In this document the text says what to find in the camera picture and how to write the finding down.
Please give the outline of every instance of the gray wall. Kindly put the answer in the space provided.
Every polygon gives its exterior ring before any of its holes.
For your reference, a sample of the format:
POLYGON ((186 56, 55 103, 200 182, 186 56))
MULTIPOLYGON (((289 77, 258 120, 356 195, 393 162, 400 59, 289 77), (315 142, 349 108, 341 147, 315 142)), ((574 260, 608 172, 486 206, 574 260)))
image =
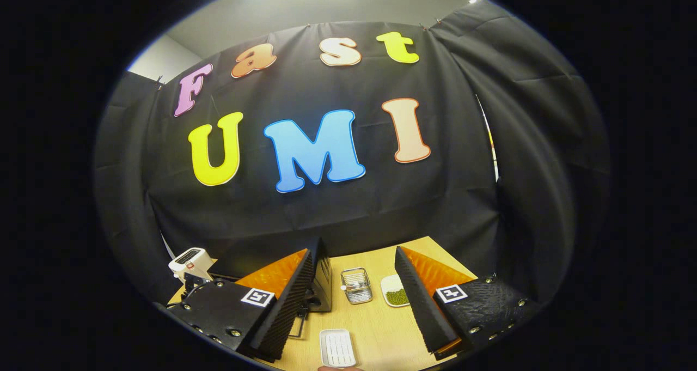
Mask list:
POLYGON ((180 21, 145 51, 132 70, 162 82, 198 60, 172 51, 169 39, 199 58, 207 58, 242 41, 307 23, 385 21, 431 26, 470 0, 217 0, 180 21))

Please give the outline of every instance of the green beans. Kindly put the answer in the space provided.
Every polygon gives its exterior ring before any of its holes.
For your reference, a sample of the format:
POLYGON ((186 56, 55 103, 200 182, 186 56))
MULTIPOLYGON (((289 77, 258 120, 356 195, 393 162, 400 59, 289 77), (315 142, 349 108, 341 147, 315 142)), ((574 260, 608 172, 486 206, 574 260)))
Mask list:
POLYGON ((406 292, 404 292, 404 288, 395 292, 387 292, 386 297, 388 298, 388 301, 395 306, 401 306, 409 302, 409 299, 406 297, 406 292))

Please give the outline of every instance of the small plate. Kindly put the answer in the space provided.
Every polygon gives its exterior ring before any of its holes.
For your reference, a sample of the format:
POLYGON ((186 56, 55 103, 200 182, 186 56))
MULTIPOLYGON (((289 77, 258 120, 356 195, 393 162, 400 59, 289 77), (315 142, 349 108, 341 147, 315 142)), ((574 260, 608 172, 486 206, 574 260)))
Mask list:
POLYGON ((404 306, 409 306, 409 303, 406 302, 404 304, 396 305, 392 304, 390 301, 388 301, 388 292, 396 292, 399 291, 399 289, 403 289, 404 286, 401 284, 401 280, 399 279, 399 275, 388 275, 382 281, 380 281, 380 289, 383 291, 383 297, 385 297, 385 302, 389 304, 392 307, 404 307, 404 306))

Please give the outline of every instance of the ceiling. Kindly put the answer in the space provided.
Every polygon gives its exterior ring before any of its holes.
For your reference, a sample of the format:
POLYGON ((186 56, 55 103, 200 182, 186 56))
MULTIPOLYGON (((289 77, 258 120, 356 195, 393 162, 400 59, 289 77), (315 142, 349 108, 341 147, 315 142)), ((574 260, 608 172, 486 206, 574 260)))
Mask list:
POLYGON ((385 21, 431 26, 469 0, 217 0, 167 35, 201 58, 307 23, 385 21))

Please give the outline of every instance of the yellow letter u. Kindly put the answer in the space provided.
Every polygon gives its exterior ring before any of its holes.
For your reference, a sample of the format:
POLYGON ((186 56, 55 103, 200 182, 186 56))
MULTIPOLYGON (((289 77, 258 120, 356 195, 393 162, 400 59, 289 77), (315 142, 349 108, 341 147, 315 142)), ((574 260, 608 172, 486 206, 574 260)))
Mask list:
POLYGON ((242 120, 241 112, 230 113, 218 121, 222 129, 225 160, 219 167, 211 167, 209 160, 209 134, 211 125, 197 127, 189 133, 191 160, 194 175, 206 186, 217 186, 229 182, 240 167, 240 144, 237 137, 237 124, 242 120))

